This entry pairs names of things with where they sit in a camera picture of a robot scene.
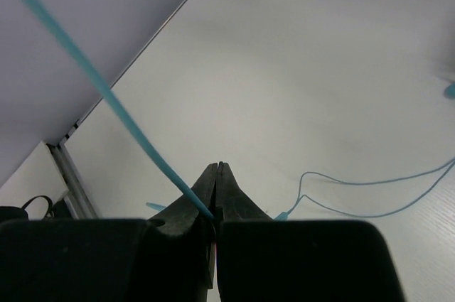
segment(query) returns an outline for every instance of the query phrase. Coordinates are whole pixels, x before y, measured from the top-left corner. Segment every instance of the light blue string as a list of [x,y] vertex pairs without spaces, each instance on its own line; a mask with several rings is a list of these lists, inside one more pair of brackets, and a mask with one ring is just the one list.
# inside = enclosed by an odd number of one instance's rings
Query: light blue string
[[212,213],[199,200],[194,192],[185,184],[178,174],[168,165],[161,157],[158,151],[151,145],[150,141],[144,135],[142,130],[137,126],[136,122],[128,114],[119,99],[111,91],[109,85],[102,79],[101,75],[95,69],[88,57],[78,48],[72,38],[60,27],[60,24],[51,16],[42,5],[40,0],[22,0],[24,4],[35,14],[41,23],[52,33],[59,44],[66,50],[75,62],[85,71],[85,74],[104,97],[108,105],[119,117],[120,121],[128,129],[129,133],[134,137],[136,142],[145,151],[149,158],[156,166],[168,177],[172,183],[203,213],[206,217],[213,219]]
[[[294,205],[291,207],[291,209],[287,212],[281,212],[275,219],[276,220],[287,220],[288,216],[292,213],[292,211],[294,211],[294,209],[297,207],[297,205],[301,202],[302,199],[306,198],[308,200],[310,200],[311,202],[315,203],[316,205],[318,205],[319,207],[322,207],[326,210],[329,210],[329,211],[332,211],[332,212],[336,212],[336,213],[340,213],[342,215],[346,215],[346,216],[349,216],[349,217],[355,217],[355,218],[368,218],[368,219],[373,219],[373,218],[381,218],[381,217],[387,217],[389,215],[394,215],[395,213],[399,213],[399,212],[402,212],[403,210],[406,210],[407,208],[413,206],[415,203],[417,203],[419,200],[421,200],[425,195],[427,195],[428,193],[430,193],[436,186],[437,184],[439,183],[439,181],[441,181],[444,176],[447,175],[447,173],[455,166],[455,158],[451,159],[450,161],[446,162],[444,165],[440,166],[440,167],[437,167],[435,169],[432,169],[430,171],[426,171],[426,172],[423,172],[423,173],[419,173],[419,174],[415,174],[413,176],[405,176],[405,177],[402,177],[402,178],[396,178],[396,179],[389,179],[389,180],[382,180],[382,181],[373,181],[373,182],[368,182],[368,183],[351,183],[351,182],[348,182],[348,181],[343,181],[343,180],[339,180],[339,179],[335,179],[335,178],[332,178],[330,176],[327,176],[325,174],[322,174],[322,173],[318,173],[318,172],[305,172],[301,175],[300,177],[300,181],[299,181],[299,193],[297,195],[297,199],[296,199],[296,202],[294,203]],[[341,210],[337,210],[335,208],[332,208],[332,207],[329,207],[329,206],[326,206],[322,203],[320,203],[319,201],[317,200],[314,200],[313,198],[311,198],[310,196],[308,196],[307,194],[303,194],[301,196],[301,187],[302,187],[302,182],[303,182],[303,179],[304,179],[304,176],[307,176],[307,175],[317,175],[317,176],[322,176],[323,178],[327,178],[329,180],[332,180],[334,181],[335,183],[338,183],[338,184],[341,184],[341,185],[356,185],[356,186],[366,186],[366,185],[381,185],[381,184],[384,184],[384,183],[396,183],[397,181],[403,181],[403,180],[409,180],[409,179],[413,179],[413,178],[418,178],[420,176],[426,176],[426,175],[429,175],[429,174],[432,174],[432,173],[436,173],[437,171],[440,171],[444,168],[447,169],[441,174],[441,176],[439,176],[437,178],[437,180],[433,183],[433,185],[431,185],[430,188],[428,188],[425,192],[423,192],[421,195],[419,195],[417,198],[415,198],[413,201],[411,201],[410,203],[407,203],[405,206],[403,207],[400,207],[396,210],[393,210],[393,211],[390,211],[390,212],[386,212],[386,213],[381,213],[381,214],[378,214],[378,215],[356,215],[356,214],[353,214],[353,213],[349,213],[349,212],[345,212],[345,211],[341,211]]]
[[452,83],[448,87],[446,87],[446,89],[444,90],[444,95],[447,98],[455,99],[455,83]]

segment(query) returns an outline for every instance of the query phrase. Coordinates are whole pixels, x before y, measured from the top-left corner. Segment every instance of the gray panel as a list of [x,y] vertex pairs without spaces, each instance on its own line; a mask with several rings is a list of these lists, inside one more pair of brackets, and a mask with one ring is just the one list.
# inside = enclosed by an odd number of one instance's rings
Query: gray panel
[[[43,0],[110,82],[183,0]],[[0,185],[40,140],[55,144],[97,100],[19,0],[0,0]]]

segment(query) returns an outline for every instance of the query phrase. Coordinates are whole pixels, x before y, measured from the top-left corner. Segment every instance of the metal frame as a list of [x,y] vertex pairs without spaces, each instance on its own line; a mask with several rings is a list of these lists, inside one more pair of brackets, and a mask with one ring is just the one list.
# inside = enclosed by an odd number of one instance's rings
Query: metal frame
[[97,219],[98,214],[87,197],[77,169],[67,150],[62,146],[48,146],[50,153],[68,187],[65,203],[75,219]]

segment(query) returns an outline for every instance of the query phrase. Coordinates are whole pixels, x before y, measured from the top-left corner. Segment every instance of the white table surface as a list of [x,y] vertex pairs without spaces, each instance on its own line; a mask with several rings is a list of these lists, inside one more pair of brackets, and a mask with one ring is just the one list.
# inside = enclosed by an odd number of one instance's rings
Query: white table surface
[[[455,156],[455,102],[442,96],[454,0],[189,0],[114,86],[192,185],[228,162],[271,216],[299,176],[381,180]],[[103,217],[150,217],[180,193],[101,102],[65,144]],[[304,192],[352,213],[387,212],[437,175]],[[455,173],[418,205],[373,220],[409,301],[454,301]],[[293,219],[340,217],[306,201]],[[217,301],[216,292],[209,301]]]

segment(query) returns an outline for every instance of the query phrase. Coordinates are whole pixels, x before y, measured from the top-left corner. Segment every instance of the blue cable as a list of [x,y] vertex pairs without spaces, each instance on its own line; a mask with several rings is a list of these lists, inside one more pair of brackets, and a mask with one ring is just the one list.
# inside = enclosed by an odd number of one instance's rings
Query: blue cable
[[[339,179],[335,179],[335,178],[332,178],[330,176],[327,176],[325,174],[322,174],[322,173],[317,173],[317,172],[305,172],[304,174],[301,175],[300,177],[300,182],[299,182],[299,193],[297,195],[297,200],[296,202],[294,203],[294,205],[291,207],[291,209],[287,212],[281,212],[276,218],[275,220],[287,220],[288,216],[292,213],[292,211],[294,211],[294,209],[296,208],[296,206],[301,202],[302,199],[306,198],[308,200],[310,200],[311,202],[315,203],[316,205],[318,205],[319,207],[322,207],[326,210],[329,210],[329,211],[332,211],[332,212],[336,212],[336,213],[339,213],[339,214],[342,214],[342,215],[346,215],[346,216],[349,216],[349,217],[355,217],[355,218],[365,218],[365,219],[373,219],[373,218],[381,218],[381,217],[387,217],[389,215],[394,215],[395,213],[399,213],[399,212],[402,212],[403,210],[406,210],[407,208],[413,206],[415,203],[417,203],[419,200],[421,200],[425,195],[427,195],[428,193],[430,193],[436,186],[437,184],[439,183],[439,181],[441,181],[446,175],[447,173],[455,166],[455,158],[451,159],[450,161],[446,162],[444,165],[440,166],[440,167],[437,167],[435,169],[432,169],[430,171],[426,171],[426,172],[423,172],[423,173],[419,173],[419,174],[415,174],[413,176],[405,176],[405,177],[402,177],[402,178],[396,178],[396,179],[389,179],[389,180],[382,180],[382,181],[373,181],[373,182],[368,182],[368,183],[351,183],[351,182],[348,182],[348,181],[343,181],[343,180],[339,180]],[[428,188],[425,192],[423,192],[421,195],[419,195],[417,198],[415,198],[413,201],[411,201],[410,203],[407,203],[405,206],[403,207],[400,207],[396,210],[393,210],[393,211],[390,211],[390,212],[386,212],[386,213],[381,213],[381,214],[378,214],[378,215],[355,215],[353,213],[349,213],[349,212],[345,212],[345,211],[341,211],[341,210],[337,210],[337,209],[334,209],[332,207],[329,207],[329,206],[326,206],[322,203],[320,203],[319,201],[317,200],[314,200],[313,198],[311,198],[310,196],[308,196],[307,194],[303,194],[302,196],[301,195],[301,186],[302,186],[302,181],[303,181],[303,178],[304,176],[306,175],[309,175],[309,174],[313,174],[313,175],[317,175],[317,176],[322,176],[323,178],[327,178],[329,180],[332,180],[336,183],[339,183],[341,185],[361,185],[361,186],[365,186],[365,185],[380,185],[380,184],[384,184],[384,183],[396,183],[397,181],[402,181],[402,180],[409,180],[409,179],[413,179],[413,178],[418,178],[420,176],[426,176],[426,175],[429,175],[429,174],[432,174],[432,173],[435,173],[437,171],[440,171],[441,169],[444,169],[446,168],[447,169],[441,174],[441,176],[439,176],[437,178],[437,180],[433,183],[433,185],[431,185],[430,188]]]
[[450,84],[444,90],[444,96],[449,99],[455,99],[455,83]]
[[101,75],[95,69],[93,64],[89,61],[88,57],[78,48],[72,38],[60,27],[60,24],[51,16],[46,10],[40,0],[22,0],[23,3],[35,14],[41,23],[52,33],[70,55],[75,62],[85,71],[85,74],[104,97],[108,105],[114,113],[122,121],[123,125],[128,129],[129,133],[134,137],[136,142],[145,151],[149,158],[155,165],[163,172],[165,176],[203,213],[206,217],[214,219],[212,213],[206,206],[199,200],[196,194],[185,184],[185,182],[178,176],[178,174],[165,162],[158,151],[151,145],[150,141],[144,135],[142,130],[138,127],[136,122],[128,114],[119,99],[111,91],[109,85],[102,79]]
[[155,203],[145,203],[145,205],[147,205],[147,207],[150,207],[158,212],[161,212],[162,210],[164,210],[166,208],[166,206],[163,206],[160,204],[155,204]]

